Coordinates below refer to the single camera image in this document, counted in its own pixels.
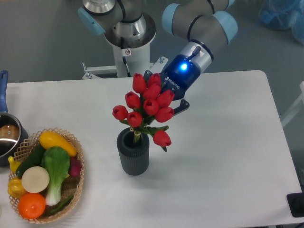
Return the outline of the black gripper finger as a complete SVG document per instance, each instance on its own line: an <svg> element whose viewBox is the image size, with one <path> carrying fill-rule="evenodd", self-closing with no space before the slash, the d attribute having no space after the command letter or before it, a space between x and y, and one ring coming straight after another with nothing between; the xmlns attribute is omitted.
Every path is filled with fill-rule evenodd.
<svg viewBox="0 0 304 228"><path fill-rule="evenodd" d="M186 101L185 99L181 99L180 100L180 105L173 109L174 110L174 115L173 116L176 116L176 115L186 111L189 107L190 107L189 102Z"/></svg>
<svg viewBox="0 0 304 228"><path fill-rule="evenodd" d="M150 70L145 71L144 79L146 82L161 82L161 76L159 73L152 73Z"/></svg>

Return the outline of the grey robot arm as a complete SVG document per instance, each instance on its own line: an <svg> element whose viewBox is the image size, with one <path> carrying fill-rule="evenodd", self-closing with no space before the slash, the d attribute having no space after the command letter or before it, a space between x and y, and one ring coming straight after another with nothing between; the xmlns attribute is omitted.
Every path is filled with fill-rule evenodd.
<svg viewBox="0 0 304 228"><path fill-rule="evenodd" d="M183 38L187 45L172 60L150 61L150 43L156 35L154 20L143 11L140 0L85 0L78 9L82 23L95 35L104 35L112 46L118 77L141 73L148 79L161 75L163 90L180 100L178 114L189 107L186 91L226 47L238 31L236 20L227 13L230 0L192 0L186 5L170 4L162 14L162 26Z"/></svg>

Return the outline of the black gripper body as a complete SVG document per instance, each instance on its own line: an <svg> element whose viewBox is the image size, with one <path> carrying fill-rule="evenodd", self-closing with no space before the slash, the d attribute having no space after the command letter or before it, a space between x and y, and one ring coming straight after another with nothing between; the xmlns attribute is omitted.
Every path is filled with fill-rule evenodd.
<svg viewBox="0 0 304 228"><path fill-rule="evenodd" d="M162 86L161 92L170 90L174 93L173 100L182 99L186 91L200 76L200 69L185 55L177 55L172 62L160 73Z"/></svg>

